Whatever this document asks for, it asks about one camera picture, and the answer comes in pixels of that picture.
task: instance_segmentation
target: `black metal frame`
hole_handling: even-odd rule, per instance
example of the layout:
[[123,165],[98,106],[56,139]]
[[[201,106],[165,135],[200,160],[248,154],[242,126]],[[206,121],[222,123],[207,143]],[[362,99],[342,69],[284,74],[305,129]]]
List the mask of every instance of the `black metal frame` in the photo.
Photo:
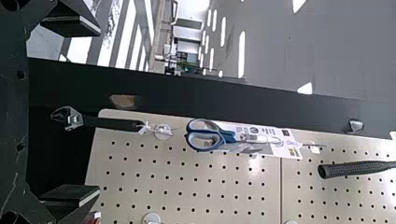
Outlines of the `black metal frame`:
[[[58,3],[58,0],[0,1],[0,223],[80,223],[99,197],[60,212],[61,206],[48,207],[40,202],[26,183],[31,75],[26,40]],[[80,186],[71,188],[84,192]]]
[[396,105],[39,59],[29,66],[35,107],[71,105],[98,113],[112,107],[110,95],[127,94],[145,97],[137,111],[148,113],[325,133],[345,133],[348,122],[359,119],[364,130],[357,135],[385,139],[396,130]]

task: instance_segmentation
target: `blue scissor handle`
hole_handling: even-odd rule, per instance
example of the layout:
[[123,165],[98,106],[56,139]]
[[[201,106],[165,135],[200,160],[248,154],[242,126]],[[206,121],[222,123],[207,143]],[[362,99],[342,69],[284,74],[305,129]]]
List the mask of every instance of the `blue scissor handle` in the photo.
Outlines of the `blue scissor handle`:
[[[202,122],[209,129],[195,129],[192,125],[196,122]],[[187,144],[199,152],[208,152],[216,150],[219,146],[229,143],[235,143],[235,132],[222,130],[219,125],[208,119],[193,119],[187,124],[187,134],[185,135]],[[210,147],[196,146],[192,140],[212,140],[213,144]]]

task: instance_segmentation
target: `floor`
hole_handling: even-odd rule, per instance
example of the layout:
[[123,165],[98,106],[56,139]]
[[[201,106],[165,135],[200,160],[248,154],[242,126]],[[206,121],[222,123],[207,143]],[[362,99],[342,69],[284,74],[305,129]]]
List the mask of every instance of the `floor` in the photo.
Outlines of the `floor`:
[[245,31],[244,77],[251,85],[296,91],[311,82],[315,94],[394,102],[395,1],[307,0],[296,14],[292,0],[212,0],[210,8],[204,66],[213,48],[214,67],[238,77],[239,38]]

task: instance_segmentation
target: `black beam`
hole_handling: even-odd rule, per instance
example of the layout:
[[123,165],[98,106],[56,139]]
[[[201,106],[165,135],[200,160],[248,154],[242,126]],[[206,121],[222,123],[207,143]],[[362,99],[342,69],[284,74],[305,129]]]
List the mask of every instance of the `black beam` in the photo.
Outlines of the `black beam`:
[[396,105],[38,59],[29,66],[31,106],[98,112],[111,107],[111,94],[129,94],[148,99],[141,112],[325,133],[342,133],[350,119],[361,119],[359,135],[387,139],[396,130]]

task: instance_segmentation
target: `white pegboard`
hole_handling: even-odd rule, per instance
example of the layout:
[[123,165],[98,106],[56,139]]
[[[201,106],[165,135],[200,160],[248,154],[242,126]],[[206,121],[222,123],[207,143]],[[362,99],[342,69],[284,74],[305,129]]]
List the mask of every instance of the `white pegboard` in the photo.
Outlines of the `white pegboard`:
[[165,224],[280,223],[280,159],[196,153],[183,135],[190,119],[117,110],[103,118],[167,123],[175,136],[97,129],[87,174],[101,196],[103,223],[141,223],[149,212]]
[[389,140],[341,134],[293,132],[299,141],[327,145],[320,155],[303,150],[303,161],[282,161],[283,220],[298,223],[396,223],[396,170],[323,180],[321,163],[395,161]]

